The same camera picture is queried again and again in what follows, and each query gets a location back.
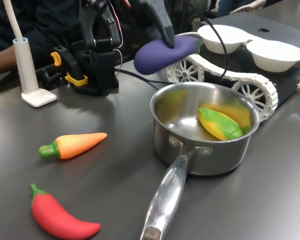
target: stainless steel saucepan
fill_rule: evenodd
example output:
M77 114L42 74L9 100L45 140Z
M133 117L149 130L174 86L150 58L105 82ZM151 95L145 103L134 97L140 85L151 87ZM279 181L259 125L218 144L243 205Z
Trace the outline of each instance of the stainless steel saucepan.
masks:
M242 161L259 114L242 94L220 85L185 82L160 89L151 99L154 151L170 164L146 214L140 240L162 240L176 213L187 173L214 176L234 170ZM235 120L244 136L220 141L198 120L208 108Z

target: white paper bowl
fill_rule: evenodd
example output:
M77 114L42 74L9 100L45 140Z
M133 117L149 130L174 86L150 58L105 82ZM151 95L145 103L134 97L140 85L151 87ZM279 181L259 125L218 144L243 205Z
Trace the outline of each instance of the white paper bowl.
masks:
M255 65L272 73L285 72L300 61L300 48L281 41L255 40L246 48L252 53Z
M220 35L226 49L226 53L233 53L242 43L249 40L250 35L245 31L225 25L213 25ZM199 28L198 34L203 38L206 48L216 54L225 54L216 33L209 25Z

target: saucepan rim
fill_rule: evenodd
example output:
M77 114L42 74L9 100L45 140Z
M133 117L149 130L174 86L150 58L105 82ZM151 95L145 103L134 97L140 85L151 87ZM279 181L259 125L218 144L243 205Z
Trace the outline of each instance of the saucepan rim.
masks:
M253 114L254 114L254 126L253 128L245 135L243 135L242 137L239 137L239 138L236 138L236 139L233 139L233 140L226 140L226 141L209 141L209 140L199 140L199 139L194 139L194 138L189 138L189 137L186 137L186 136L183 136L177 132L175 132L174 130L166 127L157 117L156 113L155 113L155 102L156 100L158 99L159 96L161 96L162 94L166 93L168 90L170 90L171 88L182 88L182 86L184 85L195 85L195 86L202 86L202 85L205 85L207 87L210 87L212 88L212 86L214 88L219 88L219 89L224 89L226 91L229 91L229 92L232 92L233 94L237 95L239 98L242 99L242 101L244 101L249 107L250 109L253 111ZM230 143L230 142L235 142L235 141L238 141L238 140L241 140L241 139L244 139L248 136L250 136L251 134L253 134L257 128L259 127L259 124L260 124L260 117L259 117L259 111L257 110L257 108L249 101L249 99L242 95L241 93L237 92L237 91L234 91L232 90L231 88L228 88L228 87L225 87L225 86L222 86L222 85L218 85L218 84L213 84L213 83L207 83L207 82L195 82L195 81L188 81L188 82L181 82L181 83L175 83L175 84L171 84L171 85L168 85L168 86L165 86L161 89L159 89L151 98L150 100L150 109L151 109L151 113L152 113L152 116L154 117L154 119L162 126L164 127L166 130L168 130L169 132L173 133L174 135L176 136L179 136L181 138L184 138L184 139L187 139L187 140L190 140L190 141L195 141L195 142L199 142L199 143L219 143L219 144L223 144L223 143Z

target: toy red chili pepper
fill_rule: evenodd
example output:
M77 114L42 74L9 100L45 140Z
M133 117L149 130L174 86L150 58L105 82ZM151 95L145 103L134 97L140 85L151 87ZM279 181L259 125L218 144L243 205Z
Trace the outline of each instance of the toy red chili pepper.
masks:
M70 215L51 194L38 189L35 183L30 188L33 192L33 216L51 235L65 240L84 240L101 229L99 223L80 221Z

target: table surface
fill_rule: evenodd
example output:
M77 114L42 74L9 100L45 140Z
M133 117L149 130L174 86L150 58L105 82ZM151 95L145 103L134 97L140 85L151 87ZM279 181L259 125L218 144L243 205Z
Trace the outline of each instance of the table surface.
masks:
M54 239L32 216L31 183L78 219L101 223L92 239L139 239L167 166L153 153L149 102L156 90L128 75L118 79L118 93L105 97L62 87L49 105L0 110L0 240ZM58 136L94 132L108 137L73 160L38 157ZM188 176L165 237L185 239L300 240L300 91L253 135L235 172Z
M283 0L253 14L300 29L300 0Z

